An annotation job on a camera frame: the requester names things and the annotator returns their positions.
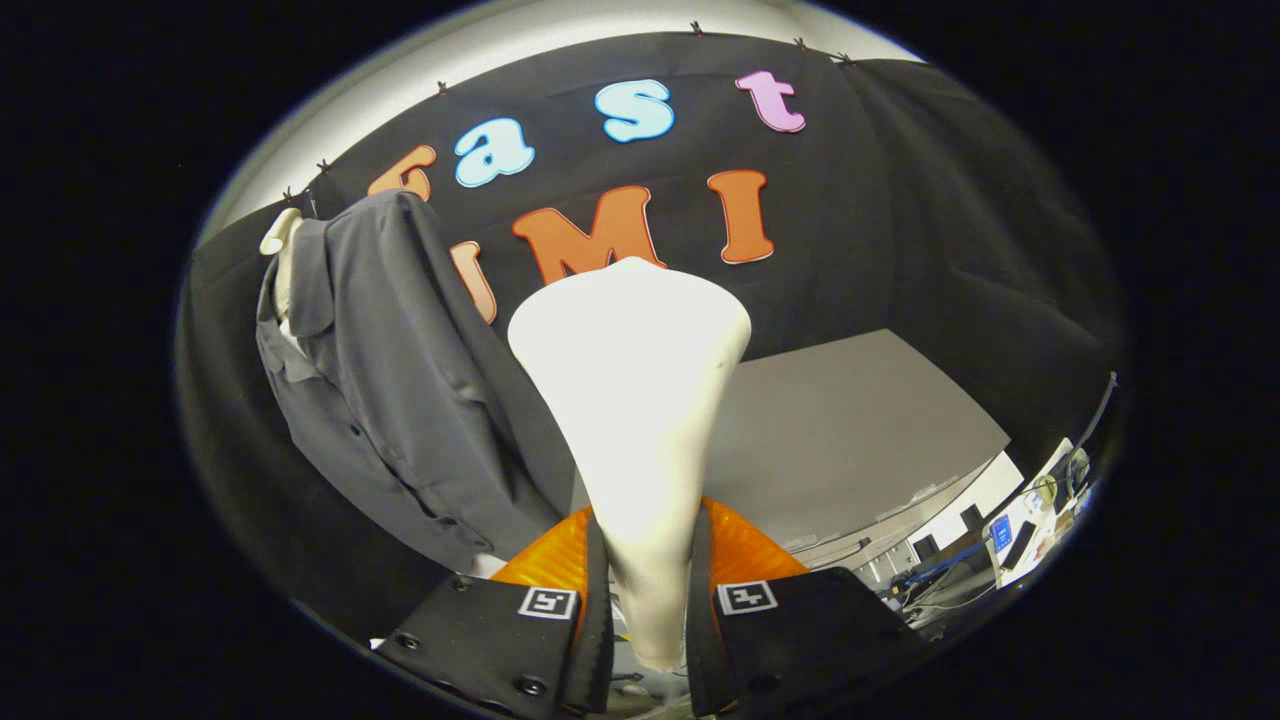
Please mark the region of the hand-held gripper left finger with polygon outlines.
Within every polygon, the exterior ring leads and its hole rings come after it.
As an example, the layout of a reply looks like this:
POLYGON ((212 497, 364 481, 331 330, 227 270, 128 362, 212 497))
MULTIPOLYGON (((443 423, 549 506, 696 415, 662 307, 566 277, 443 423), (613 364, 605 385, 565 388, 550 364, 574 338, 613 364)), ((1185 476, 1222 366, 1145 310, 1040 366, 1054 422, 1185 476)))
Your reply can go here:
POLYGON ((484 717, 603 714, 614 623, 593 510, 573 512, 488 579, 440 583, 376 653, 484 717))

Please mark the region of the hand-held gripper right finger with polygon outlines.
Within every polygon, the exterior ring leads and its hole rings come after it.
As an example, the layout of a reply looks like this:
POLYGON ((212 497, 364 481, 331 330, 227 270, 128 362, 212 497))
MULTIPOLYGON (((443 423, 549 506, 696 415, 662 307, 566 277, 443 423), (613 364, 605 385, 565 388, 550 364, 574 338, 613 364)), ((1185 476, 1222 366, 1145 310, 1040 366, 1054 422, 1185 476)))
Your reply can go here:
POLYGON ((696 717, 847 719, 931 647, 850 570, 804 566, 708 497, 685 628, 696 717))

